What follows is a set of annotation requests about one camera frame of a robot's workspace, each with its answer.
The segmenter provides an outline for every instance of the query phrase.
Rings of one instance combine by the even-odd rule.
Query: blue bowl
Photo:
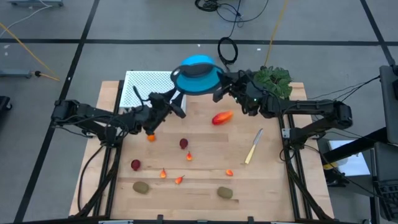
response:
[[[185,59],[181,65],[197,65],[201,63],[215,64],[214,60],[207,55],[193,55]],[[210,72],[197,74],[195,77],[188,77],[183,73],[178,75],[171,74],[171,79],[177,90],[186,95],[204,95],[213,93],[220,87],[220,79],[217,72],[223,71],[214,67]]]

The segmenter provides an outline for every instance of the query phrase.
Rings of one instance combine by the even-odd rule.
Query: gray floor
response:
[[[93,0],[64,2],[65,7],[46,9],[11,30],[23,39],[79,39]],[[398,2],[367,2],[385,40],[398,41],[394,22],[398,20]],[[264,1],[243,0],[243,18],[256,15],[263,5]],[[236,27],[232,38],[270,39],[282,5],[282,0],[270,0],[264,14],[242,28]],[[5,25],[31,12],[0,2],[0,22]],[[228,35],[231,27],[216,13],[199,11],[193,1],[101,0],[88,38],[219,39]],[[275,39],[377,41],[359,0],[290,1]],[[77,44],[27,46],[56,71],[61,82],[43,77],[0,81],[0,95],[10,96],[14,104],[0,126],[0,223],[14,220]],[[267,49],[267,45],[239,45],[239,57],[231,69],[259,69]],[[398,60],[398,47],[389,50]],[[210,55],[221,66],[216,45],[211,44],[85,44],[67,98],[95,105],[103,80],[123,79],[131,69],[171,70],[193,54]],[[288,69],[296,82],[304,82],[311,97],[369,80],[386,63],[380,47],[275,45],[268,65]],[[18,44],[0,44],[0,67],[45,71]],[[346,103],[354,116],[350,131],[363,135],[385,125],[379,82],[366,85]],[[333,134],[328,137],[344,138]],[[56,130],[25,221],[68,215],[84,148],[84,139]],[[343,189],[330,189],[330,195],[336,218],[359,222],[370,217],[368,198]]]

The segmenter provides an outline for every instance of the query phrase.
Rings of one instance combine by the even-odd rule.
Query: wooden board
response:
[[[97,107],[113,109],[117,86],[117,82],[103,82]],[[304,100],[303,84],[292,83],[292,86],[292,99]],[[282,143],[277,119],[243,115],[240,106],[228,96],[219,103],[211,98],[211,95],[188,96],[187,117],[168,116],[156,130],[156,142],[148,142],[144,133],[125,138],[111,218],[153,220],[163,214],[166,220],[243,221],[248,216],[256,221],[294,220],[287,173],[279,159]],[[227,110],[234,111],[232,121],[213,126],[212,117]],[[298,127],[311,122],[309,116],[294,118]],[[264,132],[250,164],[245,165],[260,128]],[[189,140],[186,150],[178,145],[181,138]],[[307,144],[316,147],[315,141]],[[83,165],[97,148],[98,140],[89,139]],[[192,153],[192,161],[186,160],[187,151]],[[133,159],[142,162],[138,172],[130,167]],[[333,216],[319,155],[304,149],[302,160],[308,190],[324,211]],[[83,180],[83,203],[98,186],[102,161],[103,152],[88,166]],[[167,171],[166,179],[159,178],[162,168]],[[226,169],[232,169],[234,176],[228,177]],[[182,175],[183,182],[176,185],[175,178]],[[150,185],[148,194],[133,191],[132,185],[137,181]],[[216,190],[221,186],[233,189],[231,200],[217,196]],[[76,193],[77,188],[71,214],[77,212]]]

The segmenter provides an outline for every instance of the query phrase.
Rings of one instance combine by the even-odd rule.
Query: small orange pepper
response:
[[[228,170],[226,170],[226,175],[233,176],[234,172],[232,172],[232,170],[228,169]]]
[[[151,134],[147,136],[148,141],[154,142],[156,140],[155,134]]]
[[[220,125],[220,124],[225,124],[227,121],[229,121],[232,118],[232,115],[234,113],[232,111],[226,111],[226,112],[221,112],[218,113],[212,120],[211,122],[214,125]]]
[[[191,155],[191,152],[190,152],[190,151],[188,151],[187,160],[188,160],[188,161],[191,161],[191,160],[192,160],[192,155]]]
[[[164,168],[162,172],[160,172],[160,178],[166,178],[166,171],[164,170]]]
[[[182,178],[183,178],[184,176],[185,176],[185,175],[183,175],[182,177],[179,177],[179,178],[175,179],[175,183],[176,183],[176,184],[181,184]]]

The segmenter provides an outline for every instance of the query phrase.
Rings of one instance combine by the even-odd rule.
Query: knife handle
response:
[[[249,162],[250,162],[250,160],[251,160],[251,158],[252,158],[252,156],[253,156],[253,153],[254,153],[254,149],[255,149],[255,148],[256,148],[256,145],[254,144],[253,147],[250,149],[250,152],[249,152],[249,154],[248,154],[246,160],[244,161],[245,164],[249,164]]]

